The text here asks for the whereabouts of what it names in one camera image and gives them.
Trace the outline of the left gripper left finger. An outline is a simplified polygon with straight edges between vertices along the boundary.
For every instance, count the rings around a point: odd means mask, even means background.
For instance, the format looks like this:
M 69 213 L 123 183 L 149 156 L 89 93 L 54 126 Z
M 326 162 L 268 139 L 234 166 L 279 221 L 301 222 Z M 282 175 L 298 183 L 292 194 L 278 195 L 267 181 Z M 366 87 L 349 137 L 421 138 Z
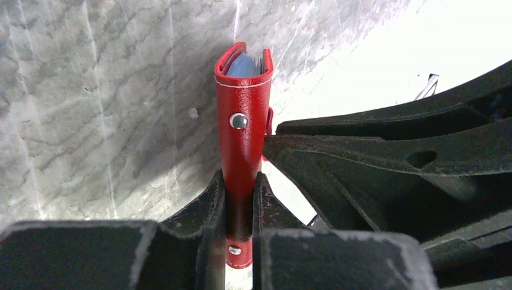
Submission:
M 1 233 L 2 289 L 224 289 L 220 172 L 173 216 L 23 221 Z

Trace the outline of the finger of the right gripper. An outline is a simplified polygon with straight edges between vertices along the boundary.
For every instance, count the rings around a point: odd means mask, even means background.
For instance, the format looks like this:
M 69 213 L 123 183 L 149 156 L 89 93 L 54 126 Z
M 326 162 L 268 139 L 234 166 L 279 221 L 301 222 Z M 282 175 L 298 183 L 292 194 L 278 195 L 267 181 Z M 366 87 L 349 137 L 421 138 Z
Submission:
M 511 229 L 511 121 L 416 140 L 274 135 L 264 154 L 326 223 L 421 242 Z
M 414 140 L 511 117 L 511 62 L 431 97 L 348 115 L 285 121 L 277 134 Z

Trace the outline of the red leather card holder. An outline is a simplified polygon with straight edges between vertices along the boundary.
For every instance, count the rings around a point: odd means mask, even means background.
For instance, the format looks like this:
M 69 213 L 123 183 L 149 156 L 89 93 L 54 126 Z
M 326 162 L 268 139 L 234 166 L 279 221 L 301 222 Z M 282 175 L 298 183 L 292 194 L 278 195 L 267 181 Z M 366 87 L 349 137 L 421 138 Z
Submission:
M 214 66 L 220 160 L 226 188 L 226 264 L 252 264 L 254 187 L 263 144 L 272 130 L 269 106 L 274 72 L 271 52 L 254 62 L 245 42 L 228 48 Z

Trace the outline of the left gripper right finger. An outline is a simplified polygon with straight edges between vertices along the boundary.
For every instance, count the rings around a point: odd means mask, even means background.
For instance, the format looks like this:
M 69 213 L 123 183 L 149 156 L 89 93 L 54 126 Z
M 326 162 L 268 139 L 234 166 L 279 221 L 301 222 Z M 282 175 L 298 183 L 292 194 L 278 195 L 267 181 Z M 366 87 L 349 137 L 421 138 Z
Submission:
M 419 243 L 404 234 L 313 230 L 274 195 L 253 191 L 254 289 L 437 289 Z

